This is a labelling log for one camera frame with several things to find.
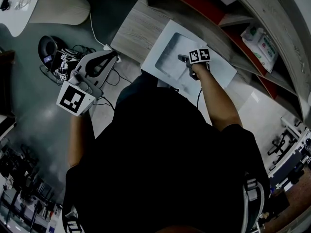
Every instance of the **white cable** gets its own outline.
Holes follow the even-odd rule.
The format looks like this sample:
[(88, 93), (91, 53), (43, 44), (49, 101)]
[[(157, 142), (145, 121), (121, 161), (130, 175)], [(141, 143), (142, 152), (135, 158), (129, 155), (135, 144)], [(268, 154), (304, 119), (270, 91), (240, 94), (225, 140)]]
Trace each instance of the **white cable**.
[(89, 13), (89, 18), (91, 19), (91, 28), (92, 28), (93, 35), (94, 35), (95, 40), (96, 40), (99, 44), (101, 44), (103, 47), (105, 47), (105, 45), (104, 45), (103, 43), (101, 43), (101, 42), (96, 38), (96, 35), (95, 35), (95, 33), (94, 33), (94, 29), (93, 29), (93, 22), (92, 22), (92, 14), (91, 14), (91, 13)]
[[(93, 29), (93, 21), (92, 21), (92, 14), (91, 13), (89, 13), (89, 18), (91, 20), (91, 28), (92, 28), (92, 32), (93, 32), (95, 40), (104, 47), (105, 51), (112, 51), (112, 48), (108, 44), (103, 44), (96, 38), (94, 29)], [(117, 57), (118, 57), (117, 63), (121, 62), (121, 58), (119, 56), (117, 56)]]

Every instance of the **black cable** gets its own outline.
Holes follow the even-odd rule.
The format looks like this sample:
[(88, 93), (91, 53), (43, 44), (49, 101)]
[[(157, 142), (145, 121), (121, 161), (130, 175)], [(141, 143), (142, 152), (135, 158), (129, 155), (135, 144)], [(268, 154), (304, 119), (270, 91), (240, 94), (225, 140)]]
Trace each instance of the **black cable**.
[(114, 71), (119, 75), (119, 77), (120, 77), (121, 79), (124, 79), (124, 80), (128, 81), (129, 83), (132, 83), (132, 82), (130, 82), (128, 79), (122, 77), (122, 76), (117, 72), (117, 70), (114, 69), (114, 67), (112, 68), (112, 70), (114, 70)]
[(119, 76), (119, 80), (118, 80), (118, 82), (117, 82), (116, 84), (109, 83), (107, 80), (106, 80), (106, 82), (107, 82), (109, 85), (117, 86), (117, 85), (119, 84), (120, 80), (121, 80), (121, 77)]
[(105, 104), (107, 104), (107, 105), (109, 105), (113, 109), (113, 111), (115, 111), (115, 108), (113, 107), (112, 103), (107, 98), (105, 98), (104, 96), (101, 96), (101, 97), (99, 97), (97, 99), (97, 101), (100, 100), (100, 99), (105, 99), (109, 104), (108, 103), (95, 103), (96, 105), (105, 105)]
[(42, 74), (44, 75), (44, 76), (46, 76), (47, 78), (49, 78), (49, 80), (51, 80), (52, 82), (54, 82), (55, 84), (57, 84), (58, 86), (61, 86), (63, 83), (58, 83), (58, 79), (53, 75), (53, 77), (55, 78), (55, 80), (53, 80), (53, 79), (51, 79), (49, 76), (48, 76), (48, 74), (47, 73), (45, 73), (41, 68), (42, 67), (45, 67), (45, 65), (40, 65), (39, 66), (39, 69), (40, 69), (40, 71), (42, 72)]
[(199, 99), (200, 99), (201, 92), (202, 92), (202, 89), (201, 89), (200, 92), (199, 92), (198, 101), (196, 102), (196, 108), (197, 108), (197, 109), (199, 109)]
[(105, 105), (105, 104), (107, 104), (108, 106), (110, 106), (110, 107), (111, 107), (111, 105), (110, 105), (110, 104), (108, 104), (108, 103), (95, 103), (94, 105)]
[(113, 70), (113, 71), (115, 71), (115, 72), (117, 73), (117, 75), (118, 75), (118, 77), (119, 77), (119, 80), (118, 80), (118, 82), (117, 82), (116, 84), (114, 84), (114, 83), (109, 83), (108, 80), (107, 80), (107, 79), (109, 78), (109, 76), (108, 76), (107, 79), (105, 80), (105, 82), (107, 82), (109, 85), (117, 86), (117, 85), (119, 84), (119, 82), (120, 82), (121, 79), (124, 79), (124, 80), (128, 81), (129, 83), (132, 83), (132, 82), (130, 82), (128, 79), (122, 77), (114, 68), (112, 68), (111, 70)]
[[(75, 49), (74, 49), (75, 47), (81, 47), (81, 48), (82, 48), (82, 51), (75, 50)], [(72, 48), (71, 50), (76, 51), (76, 52), (79, 52), (79, 53), (81, 53), (81, 55), (87, 55), (87, 54), (89, 54), (89, 53), (94, 53), (94, 52), (96, 52), (95, 49), (93, 49), (93, 48), (88, 48), (88, 47), (85, 47), (85, 46), (80, 45), (80, 44), (74, 45), (73, 48)]]
[(102, 97), (103, 99), (105, 99), (111, 106), (111, 108), (113, 109), (113, 111), (115, 111), (115, 108), (113, 107), (112, 103), (105, 97)]

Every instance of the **cable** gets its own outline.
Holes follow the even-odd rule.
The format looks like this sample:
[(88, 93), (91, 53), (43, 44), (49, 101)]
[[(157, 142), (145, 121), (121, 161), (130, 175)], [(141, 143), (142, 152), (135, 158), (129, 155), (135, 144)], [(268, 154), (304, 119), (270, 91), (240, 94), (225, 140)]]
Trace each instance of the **cable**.
[(113, 107), (112, 103), (105, 97), (102, 97), (103, 99), (105, 99), (111, 106), (111, 108), (113, 109), (113, 111), (115, 111), (115, 108)]
[(95, 36), (94, 29), (93, 29), (93, 22), (92, 22), (92, 14), (91, 14), (91, 13), (89, 13), (89, 18), (90, 18), (90, 20), (91, 20), (91, 28), (92, 28), (92, 32), (93, 32), (93, 35), (94, 35), (95, 40), (96, 40), (99, 44), (101, 44), (103, 47), (105, 47), (105, 45), (104, 45), (103, 43), (101, 43), (101, 42), (96, 38), (96, 36)]
[[(75, 47), (81, 47), (81, 48), (82, 48), (82, 51), (75, 50)], [(85, 46), (80, 45), (80, 44), (74, 45), (73, 48), (72, 48), (71, 50), (80, 53), (81, 56), (83, 56), (83, 57), (84, 57), (85, 55), (89, 54), (89, 53), (94, 53), (94, 52), (96, 52), (95, 49), (93, 49), (93, 48), (88, 48), (88, 47), (85, 47)]]
[(105, 99), (109, 104), (108, 103), (95, 103), (95, 104), (96, 105), (105, 105), (105, 104), (107, 104), (108, 106), (110, 106), (113, 109), (113, 111), (115, 111), (115, 108), (113, 107), (112, 103), (107, 98), (105, 98), (104, 96), (101, 96), (101, 97), (99, 97), (97, 99), (97, 101), (101, 100), (101, 99)]
[(114, 69), (114, 67), (113, 67), (111, 70), (113, 70), (113, 71), (115, 71), (115, 72), (117, 73), (117, 75), (118, 75), (118, 77), (119, 77), (119, 80), (118, 80), (118, 82), (117, 82), (116, 84), (114, 84), (114, 83), (109, 83), (109, 82), (107, 81), (107, 79), (108, 79), (108, 78), (107, 78), (107, 79), (105, 80), (105, 82), (107, 82), (109, 85), (117, 86), (117, 85), (119, 84), (119, 82), (120, 82), (121, 79), (124, 79), (124, 80), (128, 81), (129, 83), (132, 83), (132, 82), (130, 82), (128, 79), (122, 77), (122, 76)]
[(117, 70), (115, 70), (114, 67), (112, 68), (112, 70), (114, 70), (114, 71), (119, 75), (119, 77), (120, 77), (121, 79), (124, 79), (124, 80), (128, 81), (129, 83), (132, 83), (132, 82), (130, 82), (128, 79), (122, 77), (122, 76), (117, 72)]
[(202, 89), (201, 89), (200, 92), (199, 92), (198, 101), (196, 102), (196, 108), (197, 108), (197, 109), (199, 109), (199, 99), (200, 99), (201, 92), (202, 92)]
[(49, 78), (49, 80), (51, 80), (52, 82), (54, 82), (54, 83), (56, 83), (58, 86), (61, 86), (63, 83), (58, 83), (58, 79), (53, 75), (53, 77), (55, 78), (55, 80), (53, 80), (53, 79), (51, 79), (49, 76), (48, 76), (48, 74), (47, 73), (45, 73), (41, 68), (42, 67), (45, 67), (45, 65), (40, 65), (39, 66), (39, 69), (40, 69), (40, 71), (42, 72), (42, 74), (44, 75), (44, 76), (46, 76), (47, 78)]

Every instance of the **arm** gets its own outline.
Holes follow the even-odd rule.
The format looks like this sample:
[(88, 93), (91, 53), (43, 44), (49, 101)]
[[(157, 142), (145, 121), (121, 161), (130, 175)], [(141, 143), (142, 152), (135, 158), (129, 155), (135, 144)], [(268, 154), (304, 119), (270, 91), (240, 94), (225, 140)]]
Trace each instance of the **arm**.
[(193, 64), (191, 68), (200, 79), (205, 104), (213, 126), (219, 131), (231, 124), (242, 126), (238, 111), (233, 102), (208, 71), (207, 67), (203, 64)]
[(68, 163), (70, 167), (78, 165), (87, 148), (95, 141), (92, 121), (89, 113), (71, 117)]

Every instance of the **red shelf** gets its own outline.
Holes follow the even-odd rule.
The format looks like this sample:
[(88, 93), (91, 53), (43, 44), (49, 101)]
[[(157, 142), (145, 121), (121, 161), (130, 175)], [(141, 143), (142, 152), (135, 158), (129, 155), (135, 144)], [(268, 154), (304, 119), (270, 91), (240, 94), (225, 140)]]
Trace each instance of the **red shelf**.
[(225, 16), (225, 8), (216, 0), (181, 0), (218, 25)]
[(262, 82), (263, 86), (267, 89), (267, 91), (269, 92), (270, 96), (273, 99), (276, 99), (277, 97), (277, 84), (261, 77), (258, 76), (259, 80)]
[(235, 25), (235, 26), (228, 26), (222, 28), (224, 33), (245, 53), (245, 55), (249, 58), (249, 60), (254, 64), (254, 66), (257, 68), (259, 73), (262, 76), (265, 76), (267, 73), (267, 70), (262, 66), (260, 61), (257, 59), (257, 57), (253, 54), (253, 52), (245, 45), (245, 43), (242, 40), (241, 34), (246, 29), (246, 26), (242, 25)]

